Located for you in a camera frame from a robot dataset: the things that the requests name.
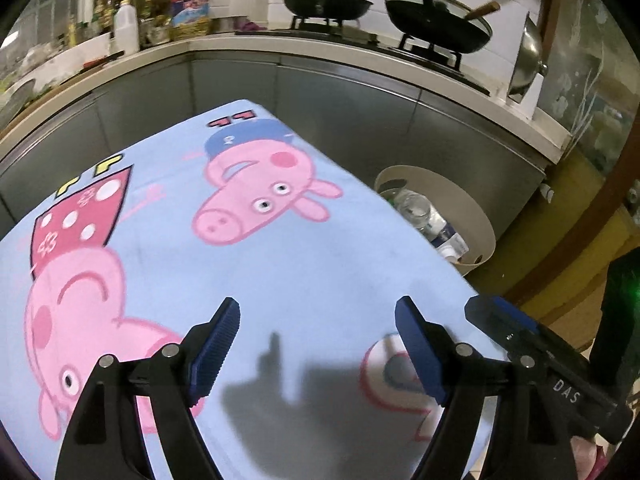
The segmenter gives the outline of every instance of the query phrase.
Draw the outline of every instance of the white countertop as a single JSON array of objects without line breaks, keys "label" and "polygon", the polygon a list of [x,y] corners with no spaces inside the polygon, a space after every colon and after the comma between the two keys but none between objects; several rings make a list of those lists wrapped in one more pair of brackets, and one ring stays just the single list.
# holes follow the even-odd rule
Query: white countertop
[{"label": "white countertop", "polygon": [[487,97],[444,75],[392,56],[325,41],[220,34],[157,46],[105,65],[100,72],[60,92],[17,124],[0,140],[0,158],[59,110],[98,86],[140,67],[199,50],[251,50],[307,56],[382,73],[442,95],[475,111],[525,141],[553,163],[560,160],[562,148],[568,142],[568,132],[539,108],[533,119],[528,120],[498,98]]}]

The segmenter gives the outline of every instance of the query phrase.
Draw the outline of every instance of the kitchen counter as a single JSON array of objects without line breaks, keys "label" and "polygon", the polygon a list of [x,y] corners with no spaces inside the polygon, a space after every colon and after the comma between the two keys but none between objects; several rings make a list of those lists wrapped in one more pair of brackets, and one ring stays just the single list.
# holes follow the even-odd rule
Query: kitchen counter
[{"label": "kitchen counter", "polygon": [[389,76],[439,94],[476,112],[526,142],[552,163],[559,161],[562,149],[568,141],[568,132],[539,109],[536,110],[533,119],[529,121],[498,98],[487,97],[446,76],[379,52],[338,43],[299,38],[222,34],[169,43],[109,63],[100,72],[85,78],[51,98],[16,124],[9,132],[6,132],[4,137],[0,139],[0,159],[4,158],[21,140],[50,117],[99,86],[133,70],[173,56],[215,50],[244,50],[312,57]]},{"label": "kitchen counter", "polygon": [[170,43],[57,92],[0,140],[0,238],[86,168],[236,100],[263,106],[369,187],[398,164],[444,176],[478,203],[497,238],[566,141],[540,111],[527,121],[411,62],[299,38],[226,34]]}]

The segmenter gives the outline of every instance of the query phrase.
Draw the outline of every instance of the white plastic bottle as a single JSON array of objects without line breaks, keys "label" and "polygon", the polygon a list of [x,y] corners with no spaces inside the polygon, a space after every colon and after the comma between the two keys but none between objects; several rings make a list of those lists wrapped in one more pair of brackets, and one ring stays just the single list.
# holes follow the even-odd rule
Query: white plastic bottle
[{"label": "white plastic bottle", "polygon": [[123,0],[113,22],[116,48],[124,50],[125,56],[135,54],[140,50],[140,36],[138,35],[138,17],[136,9],[129,0]]}]

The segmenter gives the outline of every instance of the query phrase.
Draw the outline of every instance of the blue blanket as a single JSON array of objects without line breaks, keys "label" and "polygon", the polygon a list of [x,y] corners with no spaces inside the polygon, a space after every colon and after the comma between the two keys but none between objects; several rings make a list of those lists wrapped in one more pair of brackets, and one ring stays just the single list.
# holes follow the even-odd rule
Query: blue blanket
[{"label": "blue blanket", "polygon": [[[466,322],[474,291],[455,268],[248,101],[61,186],[0,242],[0,290],[0,418],[43,480],[98,357],[152,355],[226,296],[241,305],[238,337],[193,409],[226,480],[410,478],[440,409],[396,333],[401,296],[504,357]],[[156,478],[170,479],[148,400],[138,407]]]}]

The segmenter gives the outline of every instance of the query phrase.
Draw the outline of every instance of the metal screw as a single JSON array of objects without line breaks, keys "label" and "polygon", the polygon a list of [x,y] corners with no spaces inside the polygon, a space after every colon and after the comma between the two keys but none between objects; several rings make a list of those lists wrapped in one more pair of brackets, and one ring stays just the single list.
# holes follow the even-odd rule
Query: metal screw
[{"label": "metal screw", "polygon": [[180,347],[176,343],[169,343],[168,345],[164,345],[162,347],[162,355],[164,357],[173,357],[178,355],[180,351]]},{"label": "metal screw", "polygon": [[102,368],[109,368],[112,364],[113,364],[113,356],[111,354],[107,354],[107,355],[103,355],[100,360],[98,361],[98,364],[102,367]]},{"label": "metal screw", "polygon": [[456,346],[456,354],[462,357],[469,357],[473,355],[473,353],[474,349],[466,343],[460,343],[458,346]]},{"label": "metal screw", "polygon": [[536,365],[536,361],[530,355],[523,355],[520,358],[520,364],[525,368],[533,368]]}]

